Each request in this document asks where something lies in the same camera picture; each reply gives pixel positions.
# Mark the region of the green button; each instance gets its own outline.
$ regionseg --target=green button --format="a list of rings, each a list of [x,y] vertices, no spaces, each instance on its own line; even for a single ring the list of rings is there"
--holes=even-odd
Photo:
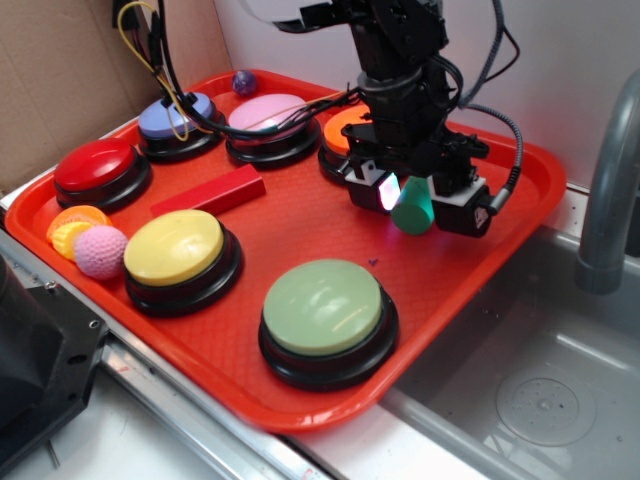
[[[344,260],[317,260],[290,270],[271,287],[263,309],[274,340],[306,356],[357,345],[373,331],[381,312],[376,279]]]

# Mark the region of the metal sink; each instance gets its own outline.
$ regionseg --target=metal sink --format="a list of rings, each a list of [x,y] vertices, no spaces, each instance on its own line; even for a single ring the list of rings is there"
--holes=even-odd
[[[640,262],[574,286],[578,239],[540,229],[382,405],[489,478],[640,475]]]

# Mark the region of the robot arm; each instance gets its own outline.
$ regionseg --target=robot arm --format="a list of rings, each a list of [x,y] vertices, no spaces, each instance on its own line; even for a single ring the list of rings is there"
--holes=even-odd
[[[371,123],[343,130],[357,182],[367,181],[364,165],[430,178],[440,228],[484,235],[495,212],[489,208],[492,197],[479,181],[471,158],[485,158],[489,149],[475,136],[451,132],[445,125],[458,104],[463,82],[459,70],[439,55],[448,43],[441,2],[334,0],[300,12],[300,20],[275,25],[291,33],[337,24],[351,28],[362,68],[360,97],[371,112]]]

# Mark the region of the purple ball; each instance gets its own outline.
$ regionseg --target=purple ball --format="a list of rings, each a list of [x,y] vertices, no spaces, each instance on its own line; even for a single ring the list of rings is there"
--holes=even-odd
[[[249,70],[238,70],[233,76],[231,86],[238,95],[247,97],[258,88],[258,79]]]

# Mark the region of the yellow wire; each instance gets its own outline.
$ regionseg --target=yellow wire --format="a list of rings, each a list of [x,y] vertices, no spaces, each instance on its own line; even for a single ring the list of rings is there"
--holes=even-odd
[[[178,140],[186,142],[189,139],[189,128],[188,128],[188,118],[189,118],[189,116],[186,114],[186,112],[183,110],[182,106],[178,102],[176,94],[173,91],[173,88],[169,85],[169,82],[166,79],[166,77],[164,76],[164,74],[162,74],[162,73],[156,74],[156,71],[153,68],[153,66],[151,64],[149,64],[149,62],[146,61],[146,59],[140,54],[140,52],[138,52],[136,50],[136,48],[133,46],[133,44],[129,41],[129,39],[127,38],[127,35],[126,35],[125,31],[124,31],[124,28],[122,27],[122,18],[124,17],[124,14],[130,8],[134,8],[134,7],[137,7],[137,6],[147,8],[152,13],[155,13],[155,11],[156,11],[155,8],[153,8],[153,6],[151,6],[147,2],[138,1],[138,2],[128,3],[127,5],[122,7],[120,9],[120,12],[118,13],[118,31],[120,32],[120,36],[122,37],[122,40],[124,41],[125,45],[129,48],[129,50],[131,50],[131,52],[133,52],[133,54],[138,58],[138,60],[140,60],[140,62],[142,62],[142,64],[145,67],[147,67],[147,69],[151,73],[154,74],[154,76],[156,77],[158,82],[164,87],[165,91],[169,94],[169,97],[171,98],[171,101],[173,102],[173,105],[175,105],[176,110],[178,111],[178,113],[180,114],[180,116],[182,118],[182,121],[183,121],[183,124],[184,124],[184,128],[185,128],[185,134],[184,134],[184,136],[181,136],[178,133],[178,131],[176,130],[176,128],[175,128],[175,126],[173,124],[173,121],[171,119],[171,113],[169,112],[169,109],[167,108],[167,115],[169,117],[169,124],[171,125],[171,130],[172,130],[173,134],[175,135],[175,137]],[[268,117],[263,118],[262,120],[259,120],[259,121],[255,122],[255,123],[245,127],[245,130],[249,130],[250,128],[253,128],[256,125],[259,125],[262,122],[264,122],[266,120],[269,120],[272,117],[275,117],[276,115],[280,115],[281,113],[288,112],[290,110],[293,110],[294,108],[298,108],[299,109],[299,108],[305,107],[305,106],[310,105],[310,104],[315,103],[315,102],[320,102],[322,100],[328,100],[330,98],[343,95],[344,93],[346,93],[346,90],[343,90],[341,92],[331,93],[329,95],[325,95],[324,97],[320,97],[320,98],[316,98],[316,99],[313,99],[313,100],[309,100],[308,102],[302,103],[300,105],[296,105],[296,106],[293,106],[293,107],[286,108],[284,110],[280,110],[279,112],[272,113]],[[212,132],[210,130],[202,128],[200,125],[197,124],[197,122],[193,122],[193,123],[194,123],[195,128],[197,130],[203,132],[203,133],[207,133],[207,134],[214,133],[214,132]]]
[[[180,140],[181,142],[186,142],[187,140],[189,140],[189,125],[188,125],[188,120],[187,120],[188,117],[187,117],[187,114],[182,109],[182,107],[180,106],[180,104],[178,103],[178,99],[176,98],[176,94],[174,93],[173,89],[169,85],[169,82],[166,80],[164,75],[163,74],[156,74],[156,71],[153,68],[153,66],[149,62],[147,62],[146,59],[136,50],[136,48],[133,46],[133,44],[127,38],[127,35],[124,32],[124,28],[122,27],[122,18],[124,17],[124,14],[129,9],[131,9],[133,7],[137,7],[137,6],[147,8],[152,13],[155,13],[155,11],[156,11],[147,2],[131,2],[131,3],[128,3],[127,5],[125,5],[124,7],[122,7],[120,9],[120,12],[118,12],[118,31],[120,32],[120,36],[122,37],[122,40],[124,41],[125,45],[129,48],[129,50],[131,50],[131,52],[133,52],[133,54],[138,58],[138,60],[140,60],[140,62],[142,62],[142,64],[145,67],[147,67],[147,69],[151,73],[153,73],[155,75],[155,77],[158,80],[158,82],[164,87],[165,91],[169,94],[169,97],[171,98],[171,101],[173,102],[173,105],[175,105],[176,110],[178,110],[178,113],[180,114],[180,117],[182,118],[182,122],[183,122],[183,125],[184,125],[184,135],[180,135],[178,130],[176,130],[176,127],[173,124],[173,120],[171,119],[171,112],[169,112],[169,108],[167,108],[166,110],[167,110],[167,115],[169,117],[169,125],[171,126],[171,131],[173,132],[174,136],[178,140]]]

